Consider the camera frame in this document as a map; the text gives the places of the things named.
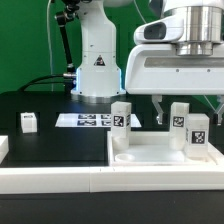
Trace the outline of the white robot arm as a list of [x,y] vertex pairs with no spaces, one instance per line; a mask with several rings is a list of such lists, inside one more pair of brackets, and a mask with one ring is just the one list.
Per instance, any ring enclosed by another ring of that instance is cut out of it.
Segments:
[[164,95],[216,95],[214,120],[224,115],[224,0],[149,0],[158,16],[133,35],[126,74],[116,65],[116,28],[104,9],[133,0],[81,0],[82,63],[72,93],[106,100],[123,90],[148,94],[159,114]]

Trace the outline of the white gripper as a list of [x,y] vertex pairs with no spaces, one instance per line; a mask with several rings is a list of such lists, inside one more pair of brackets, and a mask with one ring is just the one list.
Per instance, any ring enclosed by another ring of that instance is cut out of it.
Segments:
[[224,115],[224,44],[215,45],[211,56],[177,56],[171,44],[142,44],[130,52],[125,88],[129,94],[153,95],[156,120],[162,125],[167,114],[161,95],[218,95],[214,123]]

